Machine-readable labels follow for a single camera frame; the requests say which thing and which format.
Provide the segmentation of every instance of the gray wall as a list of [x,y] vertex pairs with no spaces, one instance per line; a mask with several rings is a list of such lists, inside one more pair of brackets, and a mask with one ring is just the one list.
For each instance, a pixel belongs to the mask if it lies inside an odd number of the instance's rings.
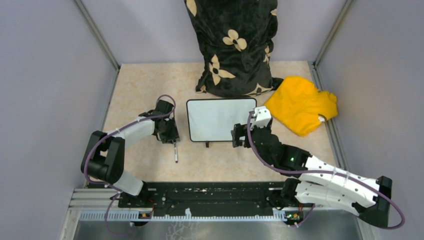
[[[272,60],[315,60],[346,0],[280,0]],[[117,61],[201,62],[183,0],[83,0]]]
[[[403,228],[381,239],[422,239],[424,228],[424,1],[357,1],[324,57],[324,88],[353,172],[393,179]],[[399,221],[392,208],[390,223]]]
[[71,0],[0,1],[0,239],[59,237],[114,70]]

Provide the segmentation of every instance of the white cable tie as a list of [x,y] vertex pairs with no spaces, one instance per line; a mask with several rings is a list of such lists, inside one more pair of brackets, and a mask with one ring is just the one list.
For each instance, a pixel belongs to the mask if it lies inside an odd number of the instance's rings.
[[350,175],[351,175],[350,172],[346,172],[346,178],[344,179],[343,187],[346,186],[346,184],[348,183]]
[[331,182],[331,180],[333,180],[333,178],[336,176],[336,173],[337,173],[337,168],[336,168],[336,167],[334,167],[334,168],[332,169],[332,175],[331,175],[330,182]]

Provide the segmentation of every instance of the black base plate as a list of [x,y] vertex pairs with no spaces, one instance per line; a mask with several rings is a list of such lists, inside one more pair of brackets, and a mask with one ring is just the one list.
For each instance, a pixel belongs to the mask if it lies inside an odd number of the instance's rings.
[[[157,217],[185,216],[190,208],[193,217],[272,216],[267,201],[284,182],[148,182],[148,199],[154,202]],[[151,202],[123,193],[120,208],[151,208]]]

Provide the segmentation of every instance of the marker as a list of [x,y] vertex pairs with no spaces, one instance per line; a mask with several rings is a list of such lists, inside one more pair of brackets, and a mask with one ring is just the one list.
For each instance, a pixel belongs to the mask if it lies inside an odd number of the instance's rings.
[[177,151],[177,141],[173,141],[173,152],[175,154],[175,163],[178,163],[178,151]]

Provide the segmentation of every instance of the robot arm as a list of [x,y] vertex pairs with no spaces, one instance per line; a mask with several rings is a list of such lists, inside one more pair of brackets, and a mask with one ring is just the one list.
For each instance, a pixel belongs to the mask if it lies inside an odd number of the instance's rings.
[[[156,136],[156,139],[163,144],[174,144],[179,141],[180,136],[173,117],[142,120],[167,114],[171,112],[173,107],[173,104],[159,100],[154,110],[144,112],[135,119],[137,121],[136,124],[107,138],[97,147],[91,160],[88,162],[88,175],[145,201],[144,198],[146,198],[147,194],[143,193],[147,191],[147,184],[124,170],[125,150],[150,135]],[[81,163],[81,172],[84,173],[87,156],[95,144],[112,132],[114,131],[107,133],[95,131],[91,134]]]
[[[232,143],[233,147],[239,147],[243,144],[240,138],[245,137],[244,147],[250,148],[247,140],[247,131],[250,130],[252,143],[257,153],[268,165],[283,170],[282,172],[297,171],[290,174],[281,173],[298,179],[290,180],[289,178],[286,181],[286,184],[291,186],[285,189],[290,191],[282,192],[282,198],[294,197],[301,204],[317,204],[342,209],[359,216],[360,219],[371,225],[387,227],[390,204],[352,179],[356,179],[390,198],[392,191],[390,178],[382,176],[379,179],[373,179],[352,174],[323,162],[303,149],[282,144],[276,135],[271,134],[272,120],[271,113],[265,106],[256,107],[249,129],[247,125],[234,125],[234,129],[231,131]],[[308,171],[329,171],[333,174]]]

